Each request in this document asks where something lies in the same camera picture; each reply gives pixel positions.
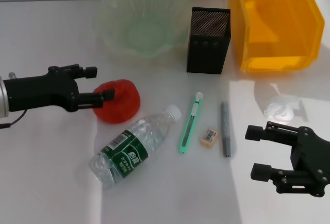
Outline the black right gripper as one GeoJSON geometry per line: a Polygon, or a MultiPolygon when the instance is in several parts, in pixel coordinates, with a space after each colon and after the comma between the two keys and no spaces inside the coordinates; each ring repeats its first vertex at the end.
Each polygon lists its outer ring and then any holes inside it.
{"type": "Polygon", "coordinates": [[[266,127],[249,125],[246,140],[268,140],[291,146],[293,170],[281,170],[270,165],[253,165],[251,179],[271,180],[279,194],[309,194],[323,197],[329,184],[329,142],[305,126],[292,127],[267,122],[266,127]]]}

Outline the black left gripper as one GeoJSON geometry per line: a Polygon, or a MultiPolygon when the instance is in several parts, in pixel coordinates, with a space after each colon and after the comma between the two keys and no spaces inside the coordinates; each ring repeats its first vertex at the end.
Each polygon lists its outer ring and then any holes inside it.
{"type": "Polygon", "coordinates": [[[79,64],[49,67],[45,75],[5,80],[9,111],[15,112],[46,106],[59,106],[68,112],[102,108],[114,100],[115,90],[79,93],[77,78],[96,78],[97,67],[79,64]]]}

